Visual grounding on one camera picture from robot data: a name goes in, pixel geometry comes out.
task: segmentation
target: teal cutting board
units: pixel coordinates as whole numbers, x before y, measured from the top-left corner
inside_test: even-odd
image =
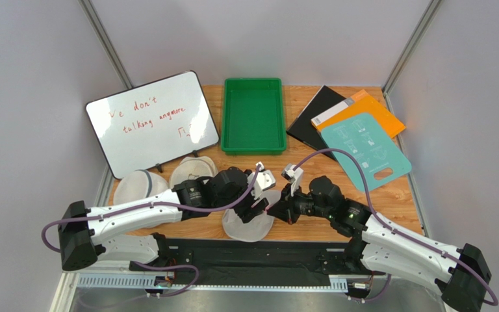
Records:
[[[369,190],[408,174],[411,163],[369,113],[362,113],[324,128],[321,137],[329,148],[347,151],[359,162]],[[363,180],[353,161],[333,152],[353,185],[365,191]]]

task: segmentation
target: whiteboard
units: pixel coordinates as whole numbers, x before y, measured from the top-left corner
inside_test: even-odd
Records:
[[[193,71],[90,102],[86,111],[118,179],[219,141]]]

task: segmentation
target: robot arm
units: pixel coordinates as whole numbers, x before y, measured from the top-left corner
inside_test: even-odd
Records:
[[[345,198],[326,176],[312,180],[309,193],[304,194],[299,186],[302,175],[303,170],[291,164],[284,169],[283,177],[289,183],[281,201],[268,210],[269,215],[289,224],[297,222],[300,215],[326,218],[338,233],[351,238],[342,256],[348,268],[392,274],[430,289],[458,311],[480,310],[486,288],[454,261],[462,261],[489,283],[491,273],[478,248],[443,244],[380,213],[373,215],[369,207]]]
[[[215,207],[226,205],[249,222],[267,206],[266,199],[261,201],[262,192],[275,186],[271,171],[265,170],[261,163],[258,168],[258,172],[242,172],[231,167],[215,177],[186,180],[157,196],[121,205],[86,208],[83,201],[72,203],[63,219],[78,221],[62,222],[58,227],[60,249],[57,251],[61,253],[62,269],[80,270],[96,261],[159,261],[165,266],[168,259],[163,252],[164,245],[159,246],[164,239],[162,235],[130,237],[123,234],[208,216],[212,211],[223,210]],[[253,187],[248,190],[252,181]]]

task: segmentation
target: white fabric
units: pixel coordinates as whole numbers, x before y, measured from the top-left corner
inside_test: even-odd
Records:
[[[171,174],[169,185],[175,187],[176,184],[185,180],[195,180],[199,177],[214,177],[218,173],[217,166],[207,156],[198,158],[186,157]]]
[[[147,170],[137,170],[125,176],[113,195],[113,204],[128,203],[133,200],[155,196],[169,188],[167,180]]]
[[[266,190],[264,196],[269,202],[269,207],[280,200],[279,190]],[[252,221],[244,224],[242,219],[233,209],[225,211],[223,214],[223,229],[232,239],[242,242],[257,242],[265,238],[272,228],[274,217],[262,213],[253,218]]]

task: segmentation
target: wooden tabletop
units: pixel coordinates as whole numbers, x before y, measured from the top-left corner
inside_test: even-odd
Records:
[[[296,119],[297,115],[317,93],[319,88],[319,86],[283,87],[285,124],[287,126]],[[382,96],[382,91],[378,87],[334,86],[331,88],[347,98],[354,93],[365,89],[380,103],[386,105],[384,97]],[[223,86],[203,86],[203,92],[207,98],[211,114],[213,115],[217,129],[220,133],[222,126]],[[286,181],[280,176],[282,169],[284,169],[288,163],[298,163],[312,152],[313,149],[291,136],[288,136],[288,148],[282,155],[278,156],[227,156],[221,150],[219,144],[200,151],[199,155],[210,157],[219,170],[225,170],[230,166],[237,166],[242,171],[245,169],[253,170],[255,169],[255,164],[261,161],[267,169],[273,172],[277,179],[277,185],[274,189],[281,190],[286,184]],[[170,174],[173,172],[174,168],[179,165],[182,158],[163,164],[162,168],[164,172],[162,174],[156,169],[150,171],[160,174],[168,181]],[[366,203],[365,194],[354,187],[340,165],[334,160],[324,155],[317,155],[307,161],[302,168],[305,172],[301,183],[302,191],[309,191],[309,182],[311,182],[312,179],[326,175],[334,184],[340,187],[343,195],[347,198]],[[110,205],[113,204],[113,194],[118,184],[119,181],[115,180],[110,197]],[[405,226],[412,231],[422,234],[407,176],[399,177],[398,179],[373,190],[371,192],[371,199],[376,210],[386,217],[401,226]],[[211,213],[207,218],[195,218],[172,224],[162,224],[153,229],[139,229],[130,234],[149,235],[158,232],[171,238],[229,239],[225,234],[221,223],[223,213],[224,212]],[[264,239],[273,241],[348,241],[348,238],[339,235],[332,229],[327,220],[310,216],[301,216],[298,222],[293,225],[275,219],[272,229]]]

